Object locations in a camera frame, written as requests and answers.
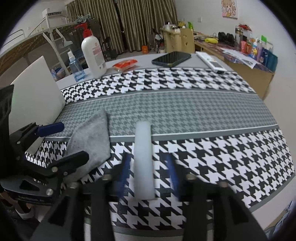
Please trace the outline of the grey towel cloth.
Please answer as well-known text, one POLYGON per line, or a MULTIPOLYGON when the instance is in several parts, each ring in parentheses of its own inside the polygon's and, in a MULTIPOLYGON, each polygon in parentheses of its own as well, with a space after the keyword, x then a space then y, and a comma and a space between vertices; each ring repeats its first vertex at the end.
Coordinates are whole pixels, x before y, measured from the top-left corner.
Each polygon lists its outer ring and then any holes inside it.
POLYGON ((79 151, 87 152, 89 160, 74 173, 64 177, 65 184, 78 181, 110 158, 108 121, 103 108, 74 130, 67 144, 65 156, 79 151))

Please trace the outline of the white foam stick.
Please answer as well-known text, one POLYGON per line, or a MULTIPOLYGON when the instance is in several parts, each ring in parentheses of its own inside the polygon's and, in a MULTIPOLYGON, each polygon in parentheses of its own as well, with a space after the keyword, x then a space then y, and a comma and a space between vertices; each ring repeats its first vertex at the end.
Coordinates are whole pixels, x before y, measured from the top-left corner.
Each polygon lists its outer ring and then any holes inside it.
POLYGON ((134 139, 134 194, 140 200, 152 200, 154 191, 154 164, 152 161, 152 136, 149 121, 139 121, 134 139))

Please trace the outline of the white styrofoam box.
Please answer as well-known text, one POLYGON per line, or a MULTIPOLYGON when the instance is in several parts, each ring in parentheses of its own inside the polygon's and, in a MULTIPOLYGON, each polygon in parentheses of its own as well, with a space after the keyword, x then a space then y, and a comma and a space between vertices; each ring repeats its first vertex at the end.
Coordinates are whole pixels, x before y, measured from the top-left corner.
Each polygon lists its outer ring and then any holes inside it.
POLYGON ((39 126, 55 123, 65 99, 42 56, 27 67, 12 83, 9 114, 10 150, 14 156, 36 153, 44 137, 37 136, 39 126))

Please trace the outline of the white lotion pump bottle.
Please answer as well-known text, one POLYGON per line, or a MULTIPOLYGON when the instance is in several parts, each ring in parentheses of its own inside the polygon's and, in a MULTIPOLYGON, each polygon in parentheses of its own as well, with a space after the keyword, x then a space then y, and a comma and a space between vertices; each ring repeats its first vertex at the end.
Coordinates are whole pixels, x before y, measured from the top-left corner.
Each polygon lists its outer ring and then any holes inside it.
POLYGON ((75 28, 83 29, 84 39, 81 43, 81 50, 93 78, 99 79, 107 72, 99 40, 93 35, 92 30, 89 29, 88 23, 79 24, 75 28))

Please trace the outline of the houndstooth table mat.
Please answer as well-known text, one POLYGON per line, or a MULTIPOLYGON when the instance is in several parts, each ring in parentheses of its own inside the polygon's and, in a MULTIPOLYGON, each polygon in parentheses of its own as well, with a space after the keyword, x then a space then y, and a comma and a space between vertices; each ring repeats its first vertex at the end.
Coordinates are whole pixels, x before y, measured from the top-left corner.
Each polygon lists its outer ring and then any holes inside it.
POLYGON ((66 105, 58 117, 65 130, 45 138, 27 159, 46 167, 60 159, 73 131, 100 109, 108 116, 111 156, 81 178, 94 182, 134 150, 135 125, 149 121, 156 197, 134 196, 130 173, 121 200, 110 204, 119 232, 178 235, 186 204, 173 193, 163 154, 171 153, 205 182, 227 181, 254 211, 294 178, 287 141, 255 90, 237 73, 203 68, 148 68, 115 73, 61 90, 66 105))

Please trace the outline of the metal bunk bed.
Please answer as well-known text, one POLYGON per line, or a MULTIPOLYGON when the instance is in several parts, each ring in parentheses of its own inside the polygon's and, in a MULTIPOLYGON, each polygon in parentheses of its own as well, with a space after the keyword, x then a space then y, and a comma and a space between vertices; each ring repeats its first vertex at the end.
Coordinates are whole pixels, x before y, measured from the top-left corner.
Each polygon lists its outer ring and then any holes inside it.
POLYGON ((68 50, 72 44, 65 36, 74 31, 76 22, 72 18, 61 15, 65 18, 66 24, 54 27, 50 24, 50 18, 42 18, 40 23, 29 33, 29 35, 18 43, 10 46, 3 53, 1 53, 1 74, 5 73, 18 60, 28 55, 30 52, 48 43, 57 56, 58 63, 54 66, 61 66, 69 74, 65 62, 62 59, 60 49, 68 50))

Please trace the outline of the black folding chair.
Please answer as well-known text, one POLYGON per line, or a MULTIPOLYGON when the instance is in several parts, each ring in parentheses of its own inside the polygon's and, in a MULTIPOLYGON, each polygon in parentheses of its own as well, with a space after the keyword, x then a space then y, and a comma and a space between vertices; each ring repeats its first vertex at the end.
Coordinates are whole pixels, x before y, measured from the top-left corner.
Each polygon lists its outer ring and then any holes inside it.
POLYGON ((107 37, 102 42, 102 52, 105 61, 116 60, 117 51, 112 48, 111 38, 107 37))

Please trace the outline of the red snack packet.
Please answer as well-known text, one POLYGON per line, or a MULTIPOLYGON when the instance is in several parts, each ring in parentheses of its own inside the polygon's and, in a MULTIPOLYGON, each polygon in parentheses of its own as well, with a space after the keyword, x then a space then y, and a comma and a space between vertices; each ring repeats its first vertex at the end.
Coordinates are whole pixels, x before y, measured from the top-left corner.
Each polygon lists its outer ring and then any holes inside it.
POLYGON ((138 63, 135 59, 128 59, 120 61, 112 66, 112 68, 118 72, 125 72, 130 68, 133 68, 138 63))

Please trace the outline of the white air conditioner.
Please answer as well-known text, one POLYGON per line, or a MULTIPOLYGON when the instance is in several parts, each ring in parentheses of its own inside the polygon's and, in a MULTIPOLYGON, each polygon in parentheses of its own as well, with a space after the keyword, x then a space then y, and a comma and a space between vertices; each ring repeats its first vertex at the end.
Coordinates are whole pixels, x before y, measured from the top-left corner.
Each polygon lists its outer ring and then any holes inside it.
POLYGON ((62 11, 52 11, 50 8, 46 8, 42 11, 42 16, 43 18, 48 17, 56 17, 56 16, 61 16, 62 15, 62 11))

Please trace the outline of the orange box on floor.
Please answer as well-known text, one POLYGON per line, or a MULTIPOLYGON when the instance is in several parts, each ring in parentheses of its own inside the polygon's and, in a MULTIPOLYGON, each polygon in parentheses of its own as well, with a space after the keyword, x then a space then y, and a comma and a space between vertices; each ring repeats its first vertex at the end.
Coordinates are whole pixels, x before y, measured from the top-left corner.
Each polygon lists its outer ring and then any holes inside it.
POLYGON ((149 53, 149 48, 148 48, 147 45, 143 45, 143 46, 142 46, 142 53, 143 53, 143 54, 148 54, 148 53, 149 53))

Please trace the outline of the brown curtains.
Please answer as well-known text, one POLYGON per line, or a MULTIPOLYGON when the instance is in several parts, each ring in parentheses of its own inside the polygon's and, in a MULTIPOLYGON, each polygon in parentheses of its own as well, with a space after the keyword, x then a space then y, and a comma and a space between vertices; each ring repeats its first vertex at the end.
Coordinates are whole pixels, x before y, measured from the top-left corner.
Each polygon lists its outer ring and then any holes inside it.
POLYGON ((69 1, 71 17, 90 15, 100 22, 103 36, 110 37, 118 54, 140 51, 153 30, 177 23, 174 1, 69 1))

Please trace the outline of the wooden desk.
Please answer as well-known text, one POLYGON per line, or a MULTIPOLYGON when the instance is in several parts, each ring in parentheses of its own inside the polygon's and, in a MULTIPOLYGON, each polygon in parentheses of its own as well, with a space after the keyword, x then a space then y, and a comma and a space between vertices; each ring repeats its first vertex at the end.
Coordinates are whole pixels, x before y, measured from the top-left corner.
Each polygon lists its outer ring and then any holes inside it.
POLYGON ((266 98, 269 85, 274 77, 274 73, 266 66, 226 45, 195 40, 193 30, 188 28, 177 31, 161 28, 160 31, 164 37, 166 52, 195 53, 199 51, 215 56, 243 77, 261 99, 266 98))

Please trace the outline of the black smartphone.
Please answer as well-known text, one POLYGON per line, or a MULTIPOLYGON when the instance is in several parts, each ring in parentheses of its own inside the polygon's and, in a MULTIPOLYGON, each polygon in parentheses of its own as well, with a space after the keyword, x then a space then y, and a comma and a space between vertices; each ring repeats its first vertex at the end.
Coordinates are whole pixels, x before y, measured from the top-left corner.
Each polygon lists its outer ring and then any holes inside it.
POLYGON ((152 64, 170 68, 175 67, 190 58, 190 53, 173 51, 152 60, 152 64))

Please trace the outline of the white remote control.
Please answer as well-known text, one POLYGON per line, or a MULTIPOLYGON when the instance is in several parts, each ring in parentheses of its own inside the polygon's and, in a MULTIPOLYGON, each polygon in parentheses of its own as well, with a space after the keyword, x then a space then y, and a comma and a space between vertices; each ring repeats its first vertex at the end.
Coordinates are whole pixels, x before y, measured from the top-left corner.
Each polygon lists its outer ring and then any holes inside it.
POLYGON ((227 70, 206 52, 196 51, 196 55, 215 73, 224 73, 227 70))

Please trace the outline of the white papers on desk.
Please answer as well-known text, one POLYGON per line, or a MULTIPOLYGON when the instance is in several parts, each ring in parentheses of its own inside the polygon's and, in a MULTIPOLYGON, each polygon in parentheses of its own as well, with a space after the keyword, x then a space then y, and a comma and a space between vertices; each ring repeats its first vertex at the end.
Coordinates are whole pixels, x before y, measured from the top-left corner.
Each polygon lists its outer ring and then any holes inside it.
POLYGON ((255 65, 258 64, 258 62, 256 60, 254 60, 253 58, 251 58, 249 56, 246 56, 245 54, 243 54, 239 51, 222 48, 222 52, 224 54, 235 57, 236 59, 240 60, 242 63, 244 63, 245 65, 247 65, 251 69, 253 69, 255 67, 255 65))

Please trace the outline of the smiley wooden chair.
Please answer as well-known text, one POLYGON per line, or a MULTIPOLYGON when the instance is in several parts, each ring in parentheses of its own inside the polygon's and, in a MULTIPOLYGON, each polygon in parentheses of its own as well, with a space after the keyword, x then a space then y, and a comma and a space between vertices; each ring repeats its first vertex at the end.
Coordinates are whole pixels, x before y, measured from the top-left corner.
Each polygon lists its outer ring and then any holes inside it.
POLYGON ((181 29, 181 51, 185 53, 195 53, 194 32, 192 29, 181 29))

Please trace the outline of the toiletry bottles group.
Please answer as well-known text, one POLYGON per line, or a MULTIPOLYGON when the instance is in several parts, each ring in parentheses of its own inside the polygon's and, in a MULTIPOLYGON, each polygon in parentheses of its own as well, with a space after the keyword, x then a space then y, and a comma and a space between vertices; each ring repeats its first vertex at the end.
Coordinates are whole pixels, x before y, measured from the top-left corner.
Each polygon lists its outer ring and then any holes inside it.
POLYGON ((273 54, 273 45, 263 35, 260 38, 253 38, 248 25, 235 26, 235 46, 271 72, 276 71, 278 57, 273 54))

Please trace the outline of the yellow object on desk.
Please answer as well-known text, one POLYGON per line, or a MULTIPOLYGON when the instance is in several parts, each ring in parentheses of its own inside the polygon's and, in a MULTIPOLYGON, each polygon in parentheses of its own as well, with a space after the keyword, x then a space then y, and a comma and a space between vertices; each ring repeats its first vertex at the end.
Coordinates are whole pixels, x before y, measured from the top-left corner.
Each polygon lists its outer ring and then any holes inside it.
POLYGON ((216 38, 206 38, 204 41, 207 43, 211 43, 211 44, 218 44, 219 43, 219 41, 216 38))

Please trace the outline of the black bag on desk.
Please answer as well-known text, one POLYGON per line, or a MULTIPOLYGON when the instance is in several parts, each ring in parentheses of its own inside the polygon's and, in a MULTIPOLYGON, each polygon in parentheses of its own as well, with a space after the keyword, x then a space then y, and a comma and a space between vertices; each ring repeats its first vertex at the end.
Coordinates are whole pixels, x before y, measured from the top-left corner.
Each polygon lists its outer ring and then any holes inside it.
POLYGON ((230 33, 224 33, 224 32, 219 32, 218 33, 218 42, 219 43, 224 43, 226 45, 234 47, 235 45, 235 39, 234 36, 230 33))

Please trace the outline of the cartoon girl poster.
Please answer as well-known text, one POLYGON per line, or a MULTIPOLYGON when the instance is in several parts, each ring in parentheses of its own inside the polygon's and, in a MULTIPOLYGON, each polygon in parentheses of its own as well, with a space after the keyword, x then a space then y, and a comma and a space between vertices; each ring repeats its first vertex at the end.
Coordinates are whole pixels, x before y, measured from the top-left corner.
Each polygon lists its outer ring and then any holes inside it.
POLYGON ((222 0, 221 1, 222 17, 225 18, 238 18, 238 9, 236 0, 222 0))

